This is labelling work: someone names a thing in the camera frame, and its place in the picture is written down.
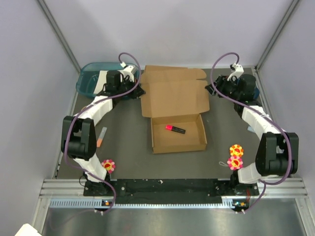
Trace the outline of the pink flower toy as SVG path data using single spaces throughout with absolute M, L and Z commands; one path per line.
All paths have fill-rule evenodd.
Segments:
M 109 174 L 113 173 L 116 168 L 116 164 L 112 159 L 104 160 L 101 165 Z
M 239 156 L 231 156 L 227 160 L 227 165 L 230 168 L 230 170 L 232 170 L 232 171 L 239 170 L 239 169 L 243 168 L 243 160 Z

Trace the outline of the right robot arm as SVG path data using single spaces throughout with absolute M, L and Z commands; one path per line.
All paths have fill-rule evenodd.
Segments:
M 255 77 L 232 73 L 210 81 L 206 90 L 233 102 L 234 110 L 259 138 L 255 161 L 247 167 L 234 169 L 230 190 L 240 195 L 247 190 L 248 184 L 278 185 L 296 173 L 299 137 L 280 128 L 264 111 L 258 101 L 259 89 Z

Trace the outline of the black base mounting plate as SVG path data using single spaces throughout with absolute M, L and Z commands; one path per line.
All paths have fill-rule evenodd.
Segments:
M 219 203 L 223 196 L 258 196 L 256 184 L 232 186 L 219 179 L 118 179 L 109 182 L 120 204 Z

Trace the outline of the pink black highlighter pen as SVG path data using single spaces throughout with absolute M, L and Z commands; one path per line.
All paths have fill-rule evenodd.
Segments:
M 185 134 L 186 130 L 175 127 L 173 125 L 166 125 L 165 127 L 166 130 L 172 131 L 172 132 L 176 132 L 176 133 L 180 133 L 180 134 Z

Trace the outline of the grey orange marker pen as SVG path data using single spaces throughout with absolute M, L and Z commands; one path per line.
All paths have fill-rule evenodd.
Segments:
M 96 142 L 96 147 L 97 148 L 101 147 L 101 144 L 102 144 L 102 141 L 103 141 L 104 136 L 106 134 L 106 131 L 107 131 L 107 127 L 103 127 L 101 132 L 100 132 L 100 135 L 99 135 L 99 137 L 97 139 L 97 142 Z

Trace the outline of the pink flower toy right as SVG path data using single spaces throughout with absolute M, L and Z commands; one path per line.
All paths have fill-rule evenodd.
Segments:
M 239 156 L 231 156 L 227 160 L 227 165 L 230 168 L 230 170 L 232 170 L 232 171 L 239 170 L 239 169 L 243 168 L 243 160 Z

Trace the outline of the brown cardboard box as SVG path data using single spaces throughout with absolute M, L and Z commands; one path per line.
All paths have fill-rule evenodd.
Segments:
M 146 65 L 141 76 L 142 115 L 150 119 L 154 154 L 202 151 L 207 137 L 202 113 L 209 111 L 206 73 L 199 68 Z M 166 125 L 186 130 L 180 134 Z

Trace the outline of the white paper sheet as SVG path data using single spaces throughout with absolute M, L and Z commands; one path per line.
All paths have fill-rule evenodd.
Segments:
M 94 89 L 94 94 L 98 94 L 103 90 L 104 84 L 106 83 L 107 72 L 105 70 L 101 70 L 99 72 L 99 76 L 97 78 L 96 86 Z

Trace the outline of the pink flower toy left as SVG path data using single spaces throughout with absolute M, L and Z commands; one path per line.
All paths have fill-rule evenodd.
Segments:
M 104 160 L 101 165 L 109 174 L 113 173 L 116 168 L 116 164 L 112 159 Z

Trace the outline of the orange flower toy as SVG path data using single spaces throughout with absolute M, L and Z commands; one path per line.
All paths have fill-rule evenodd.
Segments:
M 232 145 L 229 151 L 231 156 L 242 157 L 244 155 L 244 149 L 238 144 Z

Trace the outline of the teal plastic bin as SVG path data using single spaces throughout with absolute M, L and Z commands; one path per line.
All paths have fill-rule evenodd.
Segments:
M 118 95 L 119 85 L 121 82 L 120 66 L 121 62 L 93 62 L 84 66 L 80 72 L 79 79 L 76 83 L 76 90 L 79 94 L 86 97 L 94 98 L 96 96 L 108 96 L 112 97 Z M 98 94 L 94 94 L 97 78 L 101 70 L 108 71 L 106 77 L 106 83 L 104 84 L 103 90 Z M 138 76 L 140 75 L 139 70 L 134 74 L 134 80 L 136 85 Z

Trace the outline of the white object bottom corner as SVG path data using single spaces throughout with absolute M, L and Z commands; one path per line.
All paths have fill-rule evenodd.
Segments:
M 24 224 L 15 236 L 42 236 L 33 226 L 30 224 Z

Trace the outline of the dark blue crumpled bag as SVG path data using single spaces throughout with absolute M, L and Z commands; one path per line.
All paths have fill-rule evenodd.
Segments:
M 260 95 L 260 91 L 259 91 L 258 87 L 255 87 L 254 88 L 254 93 L 253 93 L 253 99 L 257 100 L 259 95 Z

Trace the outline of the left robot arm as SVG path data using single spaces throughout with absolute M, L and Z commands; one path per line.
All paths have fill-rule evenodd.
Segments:
M 135 78 L 136 68 L 100 71 L 93 101 L 74 116 L 63 119 L 61 151 L 83 169 L 86 179 L 95 182 L 95 190 L 106 195 L 112 184 L 107 170 L 96 155 L 95 126 L 119 102 L 121 97 L 136 99 L 145 94 Z

